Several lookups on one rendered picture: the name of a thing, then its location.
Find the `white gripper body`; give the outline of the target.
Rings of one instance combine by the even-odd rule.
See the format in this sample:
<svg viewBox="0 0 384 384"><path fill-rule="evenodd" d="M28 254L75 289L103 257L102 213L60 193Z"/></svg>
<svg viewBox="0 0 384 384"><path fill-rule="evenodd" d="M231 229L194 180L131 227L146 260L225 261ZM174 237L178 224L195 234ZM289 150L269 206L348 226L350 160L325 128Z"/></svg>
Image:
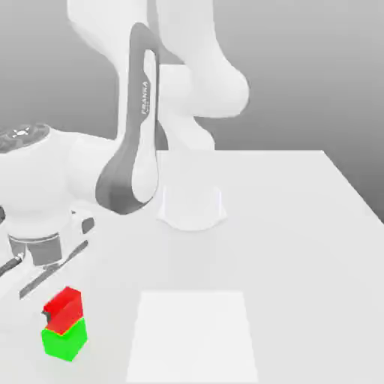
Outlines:
<svg viewBox="0 0 384 384"><path fill-rule="evenodd" d="M88 237L64 260L37 267L28 255L17 267L0 277L0 310L22 310L43 307L57 292L78 275L77 269L86 264L97 245Z"/></svg>

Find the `small red cube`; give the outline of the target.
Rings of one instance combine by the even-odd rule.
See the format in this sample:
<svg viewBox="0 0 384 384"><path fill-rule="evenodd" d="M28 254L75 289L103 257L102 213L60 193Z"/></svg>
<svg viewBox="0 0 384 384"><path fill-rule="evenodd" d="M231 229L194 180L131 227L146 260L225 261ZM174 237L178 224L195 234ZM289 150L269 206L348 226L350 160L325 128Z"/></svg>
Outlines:
<svg viewBox="0 0 384 384"><path fill-rule="evenodd" d="M63 335L83 317L81 292L66 286L43 306L43 314L47 320L45 329Z"/></svg>

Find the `small green cube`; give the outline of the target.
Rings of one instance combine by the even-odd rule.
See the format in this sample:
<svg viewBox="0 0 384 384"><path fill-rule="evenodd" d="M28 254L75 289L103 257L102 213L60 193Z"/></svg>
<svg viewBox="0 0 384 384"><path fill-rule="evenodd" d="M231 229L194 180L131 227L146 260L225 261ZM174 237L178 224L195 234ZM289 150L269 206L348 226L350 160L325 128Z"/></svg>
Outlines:
<svg viewBox="0 0 384 384"><path fill-rule="evenodd" d="M40 335L44 352L67 362L74 360L88 340L84 318L75 322L64 334L44 328Z"/></svg>

